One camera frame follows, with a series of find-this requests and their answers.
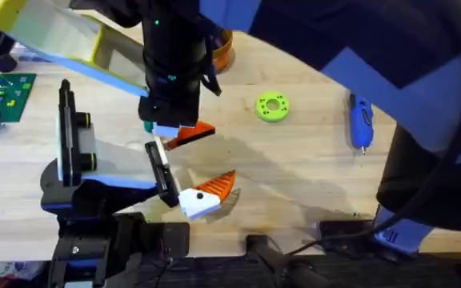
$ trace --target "yellow panel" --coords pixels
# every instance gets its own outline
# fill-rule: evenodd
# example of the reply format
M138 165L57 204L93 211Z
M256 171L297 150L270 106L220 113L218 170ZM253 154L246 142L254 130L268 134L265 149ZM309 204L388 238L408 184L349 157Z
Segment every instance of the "yellow panel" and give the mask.
M92 17L90 15L83 15L83 17L86 17L86 18L90 19L91 21L96 22L99 25L101 25L101 28L99 29L98 34L97 34L97 38L95 39L94 48L92 49L92 52L91 52L90 61L86 61L86 60L83 60L81 58L72 57L72 56L68 56L68 58L71 59L71 60L74 60L76 62L81 62L81 63L83 63L83 64L85 64L85 65L87 65L89 67L92 67L92 68L94 68L96 70L102 71L104 74L109 74L109 75L111 75L111 76L113 76L113 77L115 77L117 79L120 79L120 80L126 82L126 83L129 83L131 85L134 85L134 86L137 86L137 87L139 87L141 89L146 90L145 87L139 85L138 83L131 82L129 79L125 79L121 75L116 74L113 71L110 71L108 69L104 69L104 68L102 68L101 66L99 66L99 65L97 65L95 63L95 59L97 58L97 53L98 53L98 50L100 49L100 44L101 44L102 38L104 37L105 34L108 33L107 30L114 30L114 29L112 29L111 27L107 26L103 22L99 21L98 19L96 19L96 18L94 18L94 17ZM122 35L124 38L128 38L126 35L118 32L118 31L116 31L116 32L119 33L120 35Z
M0 1L0 31L10 32L27 0Z

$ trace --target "wooden table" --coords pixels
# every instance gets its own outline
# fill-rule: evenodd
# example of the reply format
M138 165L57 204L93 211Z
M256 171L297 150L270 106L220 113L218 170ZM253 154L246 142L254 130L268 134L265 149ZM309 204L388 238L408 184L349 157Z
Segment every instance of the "wooden table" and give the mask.
M128 30L140 39L139 28ZM191 222L190 256L243 254L247 234L269 234L285 250L312 238L323 219L372 218L375 193L394 122L375 111L375 140L366 156L349 146L346 90L310 67L245 34L235 34L235 61L218 76L223 93L201 95L200 119L217 134L169 154L181 185L236 169L236 191L224 207ZM146 161L138 98L54 64L21 63L37 73L20 123L0 130L0 260L49 259L58 224L41 210L39 179L55 158L58 88L68 78L78 110L91 112L97 139L123 157ZM255 116L255 99L277 90L291 102L289 116L268 124ZM130 167L120 173L152 178ZM137 205L154 221L184 221L158 198ZM424 252L461 251L461 233L435 231Z

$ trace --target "orange object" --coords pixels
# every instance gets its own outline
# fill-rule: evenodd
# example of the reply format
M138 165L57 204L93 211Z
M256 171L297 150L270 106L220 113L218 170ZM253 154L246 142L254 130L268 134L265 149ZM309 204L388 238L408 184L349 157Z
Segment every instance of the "orange object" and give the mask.
M234 180L236 179L236 170L227 172L220 177L214 178L208 182L196 186L194 189L214 194L220 198L220 202L223 202L232 190Z
M172 150L181 145L212 135L215 131L216 129L211 124L199 121L193 128L181 127L177 137L165 143L165 147L167 150Z
M222 72L229 65L229 61L231 60L229 52L232 47L232 38L231 30L223 30L222 40L225 44L213 51L213 65L217 73Z

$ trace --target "blue glue gun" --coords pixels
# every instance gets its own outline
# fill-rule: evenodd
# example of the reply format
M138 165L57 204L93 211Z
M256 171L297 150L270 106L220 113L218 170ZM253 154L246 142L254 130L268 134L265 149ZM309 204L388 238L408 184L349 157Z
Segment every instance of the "blue glue gun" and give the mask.
M373 110L371 103L354 94L350 95L350 131L352 145L365 154L373 142Z

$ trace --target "green tape roll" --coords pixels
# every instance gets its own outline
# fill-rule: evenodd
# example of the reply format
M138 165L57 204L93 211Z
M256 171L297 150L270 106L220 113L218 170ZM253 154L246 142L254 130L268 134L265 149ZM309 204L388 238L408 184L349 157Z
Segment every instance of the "green tape roll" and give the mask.
M282 121L289 113L289 101L279 92L266 92L255 102L255 113L269 123Z

